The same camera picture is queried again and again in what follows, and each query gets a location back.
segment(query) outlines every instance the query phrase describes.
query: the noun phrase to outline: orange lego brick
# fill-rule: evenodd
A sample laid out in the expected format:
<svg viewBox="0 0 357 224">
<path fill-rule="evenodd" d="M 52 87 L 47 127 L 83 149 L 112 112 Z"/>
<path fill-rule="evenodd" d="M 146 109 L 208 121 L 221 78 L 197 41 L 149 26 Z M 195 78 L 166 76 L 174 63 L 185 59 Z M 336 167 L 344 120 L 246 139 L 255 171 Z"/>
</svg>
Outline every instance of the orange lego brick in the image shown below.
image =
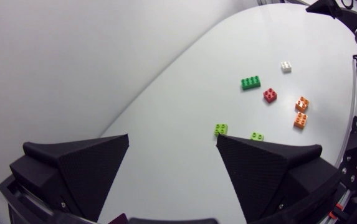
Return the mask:
<svg viewBox="0 0 357 224">
<path fill-rule="evenodd" d="M 296 102 L 295 106 L 296 106 L 296 109 L 298 109 L 300 112 L 304 113 L 304 111 L 307 109 L 309 103 L 310 102 L 306 98 L 301 96 L 298 99 L 298 101 Z"/>
<path fill-rule="evenodd" d="M 307 115 L 303 114 L 302 112 L 297 112 L 294 126 L 303 129 L 305 123 L 307 122 Z"/>
</svg>

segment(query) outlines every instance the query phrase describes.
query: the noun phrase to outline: green lego brick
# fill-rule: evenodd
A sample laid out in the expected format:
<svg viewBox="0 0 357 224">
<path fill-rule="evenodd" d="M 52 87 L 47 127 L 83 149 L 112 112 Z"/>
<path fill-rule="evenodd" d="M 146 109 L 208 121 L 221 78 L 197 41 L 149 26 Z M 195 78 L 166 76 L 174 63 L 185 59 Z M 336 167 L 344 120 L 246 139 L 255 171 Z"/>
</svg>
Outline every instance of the green lego brick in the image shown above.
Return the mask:
<svg viewBox="0 0 357 224">
<path fill-rule="evenodd" d="M 241 83 L 243 90 L 261 86 L 261 82 L 258 76 L 242 79 Z"/>
<path fill-rule="evenodd" d="M 250 140 L 263 141 L 264 135 L 260 133 L 252 133 L 252 135 L 250 136 Z"/>
<path fill-rule="evenodd" d="M 216 124 L 216 128 L 214 130 L 214 134 L 218 136 L 218 134 L 227 134 L 228 125 L 227 124 Z"/>
</svg>

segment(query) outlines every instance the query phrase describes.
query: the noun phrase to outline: black cable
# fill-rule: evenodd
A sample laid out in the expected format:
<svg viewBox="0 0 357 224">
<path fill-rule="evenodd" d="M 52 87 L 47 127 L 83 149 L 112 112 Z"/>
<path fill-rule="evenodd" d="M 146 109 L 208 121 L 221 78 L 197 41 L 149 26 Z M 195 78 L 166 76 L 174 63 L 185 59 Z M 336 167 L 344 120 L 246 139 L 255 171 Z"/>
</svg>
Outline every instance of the black cable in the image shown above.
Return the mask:
<svg viewBox="0 0 357 224">
<path fill-rule="evenodd" d="M 352 9 L 354 6 L 354 0 L 351 0 L 351 4 L 349 6 L 346 6 L 346 4 L 341 0 L 341 3 L 344 5 L 346 9 Z"/>
</svg>

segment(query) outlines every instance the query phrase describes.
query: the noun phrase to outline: white tabletop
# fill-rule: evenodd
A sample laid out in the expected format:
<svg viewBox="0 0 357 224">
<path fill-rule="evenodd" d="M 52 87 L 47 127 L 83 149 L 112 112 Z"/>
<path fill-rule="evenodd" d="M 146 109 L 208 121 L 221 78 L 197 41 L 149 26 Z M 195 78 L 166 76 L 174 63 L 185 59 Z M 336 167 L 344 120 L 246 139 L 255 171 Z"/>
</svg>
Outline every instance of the white tabletop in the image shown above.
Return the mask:
<svg viewBox="0 0 357 224">
<path fill-rule="evenodd" d="M 245 223 L 216 148 L 216 123 L 228 135 L 292 145 L 321 144 L 334 164 L 350 116 L 353 34 L 305 6 L 270 4 L 222 21 L 169 66 L 110 126 L 130 147 L 99 222 L 128 217 L 182 220 L 214 217 Z M 280 63 L 289 60 L 292 72 Z M 261 87 L 242 91 L 242 78 Z M 278 99 L 268 104 L 263 91 Z M 295 102 L 310 100 L 303 131 L 293 127 Z"/>
</svg>

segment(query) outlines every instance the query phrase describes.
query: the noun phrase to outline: lego brick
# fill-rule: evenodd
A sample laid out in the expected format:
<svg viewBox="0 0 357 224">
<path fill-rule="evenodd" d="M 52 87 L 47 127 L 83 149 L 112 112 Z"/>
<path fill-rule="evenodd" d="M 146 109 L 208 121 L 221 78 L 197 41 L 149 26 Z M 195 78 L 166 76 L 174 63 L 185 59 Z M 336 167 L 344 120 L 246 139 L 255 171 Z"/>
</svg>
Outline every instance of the lego brick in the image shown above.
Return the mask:
<svg viewBox="0 0 357 224">
<path fill-rule="evenodd" d="M 218 136 L 218 134 L 227 134 L 228 125 L 227 124 L 216 124 L 216 128 L 214 130 L 214 134 Z"/>
<path fill-rule="evenodd" d="M 298 109 L 300 112 L 304 113 L 304 111 L 308 108 L 308 104 L 310 102 L 304 98 L 303 96 L 301 96 L 298 101 L 296 102 L 296 109 Z"/>
<path fill-rule="evenodd" d="M 292 71 L 292 65 L 290 62 L 281 62 L 280 67 L 284 73 Z"/>
<path fill-rule="evenodd" d="M 242 83 L 243 90 L 248 90 L 250 88 L 255 88 L 255 87 L 261 86 L 261 82 L 260 82 L 260 79 L 258 76 L 245 78 L 245 79 L 242 79 L 240 82 Z"/>
<path fill-rule="evenodd" d="M 300 129 L 303 129 L 306 122 L 307 122 L 307 115 L 303 114 L 302 112 L 297 112 L 295 123 L 293 125 Z"/>
<path fill-rule="evenodd" d="M 277 99 L 277 93 L 269 88 L 267 91 L 263 92 L 263 95 L 264 95 L 264 99 L 267 100 L 267 102 L 271 103 L 273 102 L 274 100 Z"/>
<path fill-rule="evenodd" d="M 250 140 L 263 141 L 264 135 L 260 133 L 252 133 L 252 135 L 250 136 Z"/>
</svg>

